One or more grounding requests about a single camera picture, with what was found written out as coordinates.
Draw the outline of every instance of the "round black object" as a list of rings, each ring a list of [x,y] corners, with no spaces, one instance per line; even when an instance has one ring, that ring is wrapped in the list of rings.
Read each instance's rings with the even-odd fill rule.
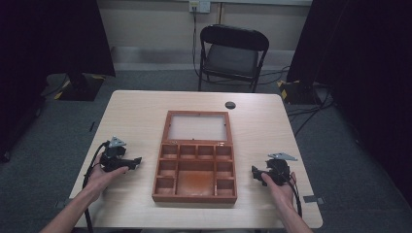
[[[236,108],[236,104],[233,103],[233,102],[231,102],[231,101],[227,101],[224,105],[226,106],[227,109],[234,109],[234,108]]]

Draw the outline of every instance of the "chair seat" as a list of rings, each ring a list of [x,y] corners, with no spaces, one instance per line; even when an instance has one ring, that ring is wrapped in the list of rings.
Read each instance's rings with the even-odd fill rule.
[[[212,45],[204,70],[253,78],[257,64],[257,51]]]

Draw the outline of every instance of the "orange tray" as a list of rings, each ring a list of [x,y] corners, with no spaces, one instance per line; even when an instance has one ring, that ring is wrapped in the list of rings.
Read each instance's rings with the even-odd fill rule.
[[[156,202],[235,203],[227,112],[169,111],[154,175]]]

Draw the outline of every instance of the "wall outlet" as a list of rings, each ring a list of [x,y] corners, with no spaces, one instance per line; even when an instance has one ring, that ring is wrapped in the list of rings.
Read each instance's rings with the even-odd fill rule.
[[[189,12],[194,12],[193,9],[196,9],[198,13],[200,12],[199,1],[189,1]]]
[[[210,2],[201,1],[199,9],[200,13],[210,13]]]

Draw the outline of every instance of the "table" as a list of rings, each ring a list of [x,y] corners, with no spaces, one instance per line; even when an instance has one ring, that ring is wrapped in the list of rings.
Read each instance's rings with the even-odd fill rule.
[[[229,110],[227,101],[236,104]],[[158,150],[169,110],[226,111],[229,113],[236,169],[236,203],[156,203],[152,199]],[[265,169],[267,154],[285,152],[296,172],[303,219],[311,228],[323,221],[309,178],[292,134],[283,102],[275,94],[180,91],[115,91],[102,117],[75,182],[73,198],[81,189],[84,174],[101,143],[117,136],[127,142],[125,159],[142,156],[142,163],[115,180],[89,210],[94,227],[167,229],[263,229],[282,228],[267,187],[254,180],[251,166]],[[86,227],[82,217],[76,225]]]

